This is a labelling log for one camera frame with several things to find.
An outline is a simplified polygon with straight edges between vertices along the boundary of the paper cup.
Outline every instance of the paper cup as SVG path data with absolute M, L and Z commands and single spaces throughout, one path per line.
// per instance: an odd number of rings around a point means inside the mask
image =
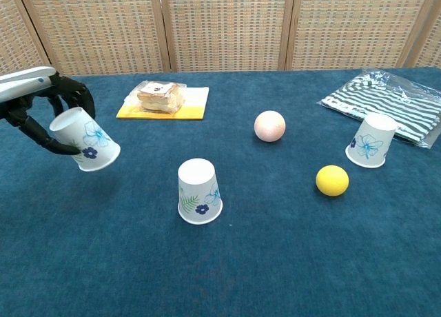
M 49 125 L 58 142 L 81 150 L 72 158 L 81 170 L 97 171 L 116 160 L 121 147 L 81 107 L 70 108 Z
M 346 156 L 360 167 L 381 167 L 391 145 L 397 123 L 383 114 L 368 114 L 346 147 Z
M 178 212 L 184 221 L 202 225 L 213 221 L 222 211 L 214 166 L 203 158 L 192 158 L 178 169 Z

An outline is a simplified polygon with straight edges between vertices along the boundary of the wicker panel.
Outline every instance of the wicker panel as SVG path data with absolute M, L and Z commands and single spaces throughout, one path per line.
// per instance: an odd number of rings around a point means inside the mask
M 165 0 L 172 68 L 277 70 L 285 1 Z
M 28 29 L 24 7 L 17 0 L 0 0 L 0 74 L 48 64 L 37 35 Z
M 152 0 L 25 2 L 51 61 L 64 74 L 164 70 L 160 47 L 166 44 L 160 45 Z
M 432 31 L 422 46 L 416 65 L 441 68 L 441 15 L 438 16 Z
M 295 0 L 292 69 L 394 67 L 424 0 Z

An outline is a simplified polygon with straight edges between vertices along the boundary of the robotic hand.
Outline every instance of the robotic hand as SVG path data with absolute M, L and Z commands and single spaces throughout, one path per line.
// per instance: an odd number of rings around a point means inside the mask
M 36 143 L 55 154 L 76 155 L 81 151 L 51 138 L 26 110 L 32 107 L 34 97 L 48 98 L 54 115 L 64 109 L 61 99 L 69 108 L 82 107 L 93 119 L 95 105 L 86 86 L 78 81 L 60 76 L 53 67 L 35 67 L 0 76 L 0 120 L 6 119 Z

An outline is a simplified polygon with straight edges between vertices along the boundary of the plastic bag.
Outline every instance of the plastic bag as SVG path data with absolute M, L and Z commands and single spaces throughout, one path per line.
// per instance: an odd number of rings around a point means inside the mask
M 382 70 L 363 70 L 318 104 L 359 121 L 372 112 L 389 115 L 396 137 L 423 148 L 441 133 L 441 92 Z
M 184 104 L 182 88 L 187 85 L 171 81 L 142 81 L 124 99 L 141 106 L 146 112 L 174 114 Z

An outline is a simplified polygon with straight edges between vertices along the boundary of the striped cloth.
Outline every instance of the striped cloth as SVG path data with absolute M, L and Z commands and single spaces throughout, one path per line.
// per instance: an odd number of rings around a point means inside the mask
M 360 121 L 372 112 L 389 115 L 396 136 L 416 145 L 424 145 L 441 116 L 441 92 L 382 70 L 363 72 L 320 104 Z

